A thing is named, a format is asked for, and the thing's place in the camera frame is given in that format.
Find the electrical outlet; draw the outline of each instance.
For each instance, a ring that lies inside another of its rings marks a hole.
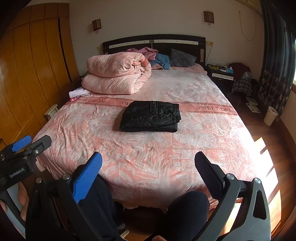
[[[212,47],[213,47],[213,45],[214,45],[214,42],[207,41],[207,42],[206,42],[206,45],[209,45],[209,46],[212,46]]]

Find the folded black jacket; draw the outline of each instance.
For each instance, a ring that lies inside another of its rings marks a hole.
[[[133,101],[124,111],[119,129],[126,132],[176,132],[180,120],[179,104],[162,101]]]

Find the finger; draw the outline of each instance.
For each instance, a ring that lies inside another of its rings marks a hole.
[[[167,241],[165,238],[157,235],[151,241]]]
[[[6,212],[6,205],[4,202],[0,201],[1,207],[3,208],[4,212]]]
[[[24,187],[24,185],[22,184],[22,182],[19,182],[18,186],[19,186],[19,191],[17,193],[17,199],[22,206],[25,206],[27,199],[29,199],[27,190]]]
[[[28,204],[29,204],[29,198],[27,198],[27,201],[26,201],[25,205],[22,207],[22,211],[20,212],[20,217],[24,221],[26,221],[26,217],[27,217]]]

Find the leaf pattern bedsheet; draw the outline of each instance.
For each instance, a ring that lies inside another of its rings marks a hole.
[[[120,132],[122,113],[133,100],[179,103],[178,131]],[[67,102],[34,140],[46,134],[52,145],[37,158],[41,171],[48,169],[57,179],[100,152],[99,174],[114,200],[130,208],[166,208],[191,190],[204,191],[211,208],[216,206],[194,166],[198,151],[238,179],[260,177],[259,152],[250,133],[218,87],[201,72],[153,70],[135,94],[92,94]]]

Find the person's leg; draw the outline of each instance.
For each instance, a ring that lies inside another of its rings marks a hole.
[[[96,177],[79,205],[104,241],[123,240],[117,230],[123,219],[117,215],[110,190],[100,176]]]
[[[164,220],[146,240],[160,235],[167,241],[192,241],[206,223],[208,211],[209,201],[203,192],[188,192],[169,205]]]

